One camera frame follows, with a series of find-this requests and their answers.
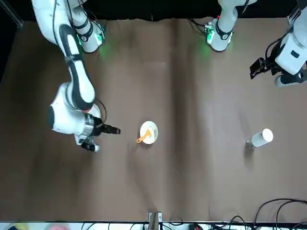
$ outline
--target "black backdrop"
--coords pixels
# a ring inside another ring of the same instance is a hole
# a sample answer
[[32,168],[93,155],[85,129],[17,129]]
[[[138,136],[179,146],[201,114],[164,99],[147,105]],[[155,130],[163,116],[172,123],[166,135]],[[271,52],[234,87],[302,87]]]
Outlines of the black backdrop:
[[[21,18],[34,21],[31,0],[8,0]],[[258,0],[250,5],[246,18],[282,18],[289,15],[296,0]],[[84,7],[98,19],[144,19],[216,17],[221,8],[217,0],[88,0]]]
[[13,20],[6,14],[3,8],[0,7],[0,20],[5,22],[5,31],[2,32],[0,36],[0,42],[2,44],[1,52],[0,52],[0,82],[2,80],[2,74],[4,72],[7,59],[9,57],[11,46],[13,44],[15,32],[16,32],[16,24]]

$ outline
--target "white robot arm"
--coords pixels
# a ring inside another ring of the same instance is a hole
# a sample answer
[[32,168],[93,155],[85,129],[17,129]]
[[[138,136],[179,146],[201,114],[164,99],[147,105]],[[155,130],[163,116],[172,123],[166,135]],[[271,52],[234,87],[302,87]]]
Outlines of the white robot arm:
[[119,134],[120,129],[101,120],[78,37],[85,52],[94,52],[102,44],[102,28],[87,17],[78,0],[32,0],[32,4],[43,36],[60,47],[71,75],[71,82],[60,85],[50,105],[48,122],[54,131],[74,134],[77,145],[98,151],[93,136]]
[[[275,79],[277,87],[300,84],[307,81],[307,71],[303,69],[307,61],[307,2],[298,1],[298,6],[288,16],[289,26],[284,35],[272,42],[265,52],[250,66],[250,77],[271,71],[281,73]],[[268,57],[269,48],[274,45]]]
[[255,3],[257,0],[218,0],[222,7],[219,19],[205,24],[207,43],[216,51],[223,51],[230,43],[232,30],[238,19],[237,6],[244,6],[241,14],[246,7]]

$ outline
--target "green led light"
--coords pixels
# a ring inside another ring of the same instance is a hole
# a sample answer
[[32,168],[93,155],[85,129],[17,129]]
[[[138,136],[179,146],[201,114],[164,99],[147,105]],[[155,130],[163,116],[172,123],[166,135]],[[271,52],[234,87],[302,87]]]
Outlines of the green led light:
[[98,44],[102,44],[102,36],[101,34],[95,34],[95,38]]
[[82,46],[82,44],[81,44],[81,40],[80,40],[79,36],[77,36],[77,37],[78,37],[78,40],[79,40],[79,44]]
[[232,32],[231,32],[231,34],[230,34],[230,36],[229,36],[228,44],[229,44],[230,41],[231,41],[231,36],[232,36]]
[[97,38],[100,42],[102,42],[102,36],[100,34],[97,36]]
[[211,33],[208,33],[208,35],[207,35],[207,43],[208,44],[211,44],[214,34],[215,34],[214,31],[211,31]]

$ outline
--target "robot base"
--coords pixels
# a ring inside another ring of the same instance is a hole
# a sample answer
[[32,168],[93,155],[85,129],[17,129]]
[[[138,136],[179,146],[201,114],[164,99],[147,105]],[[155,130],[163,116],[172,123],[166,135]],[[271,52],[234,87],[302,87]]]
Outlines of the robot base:
[[222,40],[219,34],[216,31],[216,23],[218,19],[214,19],[212,24],[212,31],[207,35],[207,43],[216,51],[223,51],[227,48],[228,44],[231,41],[232,33],[228,36],[226,40]]
[[88,39],[80,34],[78,35],[81,46],[86,53],[93,53],[95,50],[97,50],[98,47],[102,45],[102,41],[104,39],[102,34],[102,26],[92,22],[91,20],[90,22],[93,25],[93,31]]

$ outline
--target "metal stand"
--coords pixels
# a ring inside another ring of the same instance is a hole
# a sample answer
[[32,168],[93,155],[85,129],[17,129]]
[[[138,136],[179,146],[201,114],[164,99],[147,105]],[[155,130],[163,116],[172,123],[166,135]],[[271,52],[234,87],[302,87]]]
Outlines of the metal stand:
[[148,230],[159,230],[159,222],[162,222],[161,212],[150,212],[148,213]]
[[16,11],[10,6],[10,4],[6,0],[0,0],[0,5],[6,11],[6,13],[11,17],[11,19],[15,22],[18,29],[22,29],[24,22],[21,20]]

